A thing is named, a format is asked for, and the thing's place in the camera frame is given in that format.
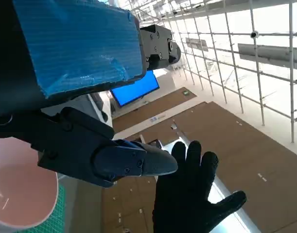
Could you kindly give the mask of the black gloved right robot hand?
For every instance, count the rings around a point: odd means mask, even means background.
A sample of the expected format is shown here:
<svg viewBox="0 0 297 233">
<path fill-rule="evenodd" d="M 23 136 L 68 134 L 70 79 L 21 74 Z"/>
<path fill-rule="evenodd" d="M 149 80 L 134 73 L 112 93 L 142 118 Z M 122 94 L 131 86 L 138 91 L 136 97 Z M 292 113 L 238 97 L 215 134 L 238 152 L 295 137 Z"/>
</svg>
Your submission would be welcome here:
<svg viewBox="0 0 297 233">
<path fill-rule="evenodd" d="M 171 155 L 175 173 L 159 176 L 152 212 L 156 233 L 209 233 L 246 202 L 244 191 L 236 191 L 218 203 L 208 200 L 218 167 L 214 152 L 201 152 L 198 141 L 189 146 L 176 142 Z"/>
</svg>

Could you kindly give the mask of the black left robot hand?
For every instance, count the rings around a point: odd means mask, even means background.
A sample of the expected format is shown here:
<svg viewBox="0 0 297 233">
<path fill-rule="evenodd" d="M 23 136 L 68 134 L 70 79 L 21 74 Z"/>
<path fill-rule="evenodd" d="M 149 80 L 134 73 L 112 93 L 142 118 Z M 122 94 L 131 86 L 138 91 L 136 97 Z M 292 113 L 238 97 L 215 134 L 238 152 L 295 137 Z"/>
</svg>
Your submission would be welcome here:
<svg viewBox="0 0 297 233">
<path fill-rule="evenodd" d="M 42 168 L 105 188 L 174 173 L 176 159 L 161 149 L 114 140 L 73 107 L 42 109 L 133 84 L 180 57 L 170 30 L 97 0 L 0 0 L 0 138 L 29 143 Z"/>
</svg>

